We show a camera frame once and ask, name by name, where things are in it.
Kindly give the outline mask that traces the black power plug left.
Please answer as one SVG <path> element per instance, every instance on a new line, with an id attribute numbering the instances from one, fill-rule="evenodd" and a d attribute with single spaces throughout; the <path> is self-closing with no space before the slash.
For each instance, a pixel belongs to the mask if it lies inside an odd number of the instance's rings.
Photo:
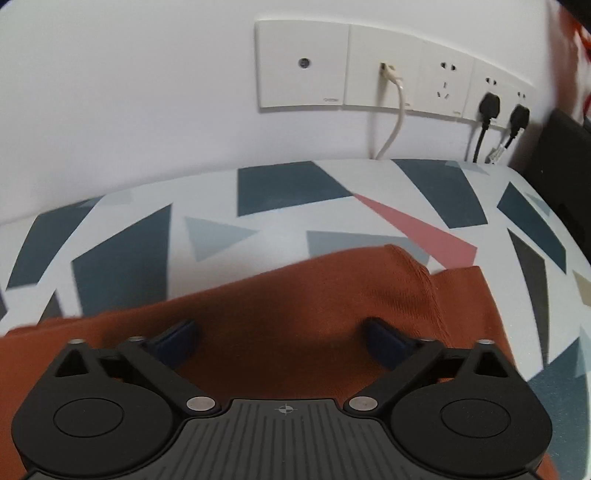
<path id="1" fill-rule="evenodd" d="M 481 130 L 477 144 L 473 153 L 473 163 L 478 162 L 481 147 L 487 131 L 493 120 L 497 119 L 501 110 L 501 99 L 498 95 L 487 92 L 479 104 L 479 117 L 481 120 Z"/>

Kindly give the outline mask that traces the rust orange knit sweater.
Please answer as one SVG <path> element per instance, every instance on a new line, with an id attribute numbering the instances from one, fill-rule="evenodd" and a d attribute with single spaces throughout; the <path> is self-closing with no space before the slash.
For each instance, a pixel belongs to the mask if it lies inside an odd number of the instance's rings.
<path id="1" fill-rule="evenodd" d="M 71 339 L 112 348 L 191 320 L 200 340 L 178 371 L 215 399 L 344 402 L 383 372 L 363 341 L 369 317 L 449 347 L 491 339 L 510 352 L 479 267 L 431 273 L 391 245 L 336 252 L 142 308 L 47 320 L 1 339 L 1 475 L 24 475 L 11 438 L 12 418 Z"/>

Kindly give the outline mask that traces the black power plug right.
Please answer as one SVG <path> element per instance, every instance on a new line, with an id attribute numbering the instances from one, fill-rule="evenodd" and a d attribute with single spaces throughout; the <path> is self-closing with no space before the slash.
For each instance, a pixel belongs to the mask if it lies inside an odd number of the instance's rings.
<path id="1" fill-rule="evenodd" d="M 526 130 L 530 122 L 530 109 L 522 104 L 518 104 L 513 109 L 509 119 L 509 137 L 494 149 L 486 158 L 486 164 L 497 163 L 503 154 L 509 149 L 513 141 L 522 130 Z"/>

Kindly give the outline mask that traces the black power plug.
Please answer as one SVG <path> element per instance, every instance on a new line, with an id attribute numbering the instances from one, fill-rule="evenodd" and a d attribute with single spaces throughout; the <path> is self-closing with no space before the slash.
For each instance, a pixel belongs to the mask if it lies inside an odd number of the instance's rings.
<path id="1" fill-rule="evenodd" d="M 497 119 L 501 110 L 501 99 L 498 95 L 487 92 L 479 104 L 479 117 L 481 120 L 481 130 L 477 144 L 473 153 L 473 163 L 478 162 L 481 147 L 487 131 L 493 120 Z"/>
<path id="2" fill-rule="evenodd" d="M 497 163 L 503 154 L 509 149 L 513 141 L 522 130 L 526 130 L 530 122 L 530 109 L 522 104 L 518 104 L 513 109 L 509 119 L 509 137 L 494 149 L 486 158 L 486 164 Z"/>

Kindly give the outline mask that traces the white wall socket panel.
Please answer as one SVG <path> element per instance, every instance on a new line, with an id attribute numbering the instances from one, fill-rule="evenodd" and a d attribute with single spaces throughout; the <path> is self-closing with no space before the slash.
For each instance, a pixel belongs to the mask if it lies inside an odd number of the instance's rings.
<path id="1" fill-rule="evenodd" d="M 256 21 L 259 107 L 359 107 L 475 121 L 488 93 L 500 99 L 492 124 L 504 128 L 534 87 L 465 52 L 410 34 L 320 20 Z"/>

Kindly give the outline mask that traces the dark red garment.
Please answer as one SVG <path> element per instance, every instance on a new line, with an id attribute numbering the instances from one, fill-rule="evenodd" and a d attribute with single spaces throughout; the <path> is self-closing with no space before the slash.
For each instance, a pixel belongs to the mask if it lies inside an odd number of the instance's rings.
<path id="1" fill-rule="evenodd" d="M 590 34 L 558 1 L 548 1 L 555 106 L 582 124 L 590 111 Z"/>

